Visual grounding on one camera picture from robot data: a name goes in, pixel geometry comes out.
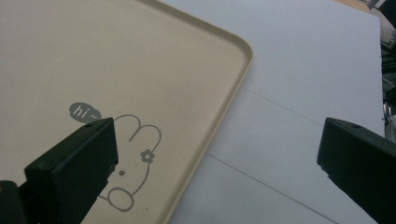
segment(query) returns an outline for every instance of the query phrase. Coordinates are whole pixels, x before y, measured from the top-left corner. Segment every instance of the white tabletop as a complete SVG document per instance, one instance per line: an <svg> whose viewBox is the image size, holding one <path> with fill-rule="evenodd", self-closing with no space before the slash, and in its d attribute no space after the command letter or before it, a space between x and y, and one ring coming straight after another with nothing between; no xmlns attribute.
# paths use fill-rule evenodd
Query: white tabletop
<svg viewBox="0 0 396 224"><path fill-rule="evenodd" d="M383 135L379 20L330 0L164 0L255 62L171 223L375 223L316 158L327 117Z"/></svg>

